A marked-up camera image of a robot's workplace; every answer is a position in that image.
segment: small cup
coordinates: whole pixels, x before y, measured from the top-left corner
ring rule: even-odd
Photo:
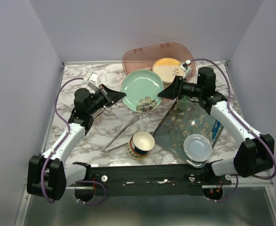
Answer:
[[[135,159],[147,157],[155,147],[156,142],[153,136],[147,132],[136,132],[127,144],[128,153]]]
[[[177,109],[185,111],[189,106],[189,102],[190,101],[188,100],[187,96],[183,96],[182,99],[176,101]]]

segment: beige plate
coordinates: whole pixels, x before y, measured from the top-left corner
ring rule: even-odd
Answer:
[[[184,76],[184,71],[180,68],[180,61],[172,58],[162,58],[156,61],[152,71],[162,79],[163,83],[171,84],[176,75]]]

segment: plate rim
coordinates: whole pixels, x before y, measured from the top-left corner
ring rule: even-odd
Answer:
[[[120,86],[120,92],[122,92],[122,85],[123,85],[125,79],[126,79],[131,73],[138,72],[138,71],[147,71],[147,72],[150,72],[150,73],[156,75],[156,76],[160,79],[160,81],[162,82],[162,87],[163,87],[163,90],[164,90],[164,83],[163,83],[163,80],[161,79],[161,77],[160,77],[157,73],[155,73],[155,72],[153,72],[153,71],[151,71],[151,70],[147,70],[147,69],[139,69],[139,70],[130,72],[128,75],[125,76],[125,78],[123,79],[123,81],[122,81],[122,83],[121,83],[121,86]],[[125,97],[122,98],[122,102],[123,102],[123,104],[124,104],[129,110],[134,111],[134,112],[137,112],[137,113],[148,113],[148,112],[138,112],[138,111],[136,111],[136,110],[130,109],[130,108],[126,105],[126,103],[124,102],[124,98],[125,98]],[[151,111],[155,110],[157,107],[159,107],[159,106],[161,105],[162,101],[163,101],[163,98],[161,99],[161,102],[160,102],[155,108],[153,108],[152,110],[150,110],[149,112],[151,112]]]

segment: gray glass tray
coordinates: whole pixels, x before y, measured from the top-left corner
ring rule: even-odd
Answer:
[[[201,168],[205,162],[192,161],[184,152],[183,143],[191,134],[201,134],[209,139],[214,148],[223,129],[221,125],[215,139],[212,139],[212,128],[216,119],[202,109],[199,104],[189,102],[186,111],[177,109],[176,102],[172,105],[166,116],[160,122],[153,137],[156,144],[168,150],[182,161]]]

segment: green cup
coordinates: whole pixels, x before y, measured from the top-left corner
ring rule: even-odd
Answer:
[[[182,99],[176,101],[177,109],[185,111],[188,108],[189,102],[187,96],[183,96]]]

